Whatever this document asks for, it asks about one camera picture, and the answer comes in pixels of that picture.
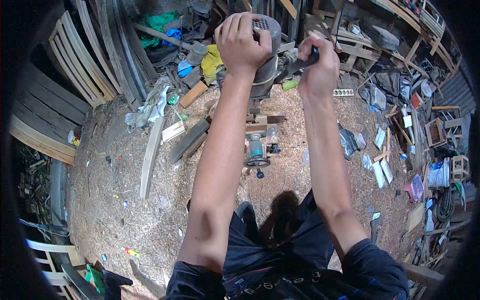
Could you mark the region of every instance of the knife handle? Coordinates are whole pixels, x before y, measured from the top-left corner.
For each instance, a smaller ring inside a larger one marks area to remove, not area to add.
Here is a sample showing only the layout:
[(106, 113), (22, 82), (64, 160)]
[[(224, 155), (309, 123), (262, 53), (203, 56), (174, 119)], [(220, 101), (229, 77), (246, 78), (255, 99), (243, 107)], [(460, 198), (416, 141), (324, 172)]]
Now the knife handle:
[(302, 61), (302, 68), (308, 67), (316, 63), (320, 58), (320, 54), (318, 53), (318, 48), (315, 46), (312, 46), (312, 51), (310, 55), (308, 56), (308, 59), (306, 61)]

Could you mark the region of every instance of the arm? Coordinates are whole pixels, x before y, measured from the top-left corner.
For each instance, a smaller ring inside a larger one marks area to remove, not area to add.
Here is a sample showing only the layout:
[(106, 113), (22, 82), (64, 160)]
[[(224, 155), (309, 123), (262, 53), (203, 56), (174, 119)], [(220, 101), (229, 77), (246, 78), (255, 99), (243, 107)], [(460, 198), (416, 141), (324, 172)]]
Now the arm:
[(228, 245), (228, 227), (244, 158), (248, 98), (255, 72), (271, 53), (271, 37), (259, 31), (253, 39), (252, 14), (233, 14), (215, 30), (227, 68), (193, 183), (188, 227), (177, 261), (221, 273)]
[(313, 44), (319, 49), (320, 59), (303, 74), (299, 93), (305, 112), (312, 189), (342, 260), (368, 236), (351, 204), (350, 181), (333, 103), (340, 62), (328, 40), (313, 32), (309, 35), (299, 46), (299, 58), (306, 60)]

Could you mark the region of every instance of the white bucket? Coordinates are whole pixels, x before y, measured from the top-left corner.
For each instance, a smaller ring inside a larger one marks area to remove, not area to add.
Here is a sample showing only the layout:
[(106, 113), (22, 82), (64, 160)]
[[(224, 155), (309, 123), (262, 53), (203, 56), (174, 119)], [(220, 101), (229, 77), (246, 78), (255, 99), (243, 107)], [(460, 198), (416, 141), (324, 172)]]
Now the white bucket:
[(450, 158), (447, 157), (443, 162), (430, 164), (428, 167), (428, 187), (439, 188), (450, 185)]

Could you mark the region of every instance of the paint can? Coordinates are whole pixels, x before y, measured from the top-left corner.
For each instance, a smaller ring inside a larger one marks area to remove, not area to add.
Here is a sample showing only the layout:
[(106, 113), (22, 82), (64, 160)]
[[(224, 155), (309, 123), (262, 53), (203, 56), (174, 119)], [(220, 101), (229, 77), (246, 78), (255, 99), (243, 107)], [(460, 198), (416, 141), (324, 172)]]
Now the paint can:
[(77, 147), (80, 144), (80, 133), (70, 130), (67, 141)]

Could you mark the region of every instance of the hand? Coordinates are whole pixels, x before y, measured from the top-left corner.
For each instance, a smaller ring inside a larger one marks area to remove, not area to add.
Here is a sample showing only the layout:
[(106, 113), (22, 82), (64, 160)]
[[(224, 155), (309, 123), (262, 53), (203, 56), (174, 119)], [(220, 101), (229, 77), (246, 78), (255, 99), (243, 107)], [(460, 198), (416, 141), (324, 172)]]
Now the hand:
[(314, 99), (329, 99), (336, 87), (340, 74), (340, 60), (335, 53), (333, 44), (318, 31), (310, 31), (309, 37), (299, 45), (299, 59), (306, 61), (312, 51), (312, 45), (317, 46), (320, 59), (307, 69), (299, 83), (299, 94), (303, 101)]
[[(252, 28), (252, 20), (260, 16), (249, 12), (234, 13), (215, 29), (215, 41), (227, 73), (235, 77), (255, 76), (255, 72), (272, 53), (268, 30)], [(259, 41), (253, 39), (253, 33)]]

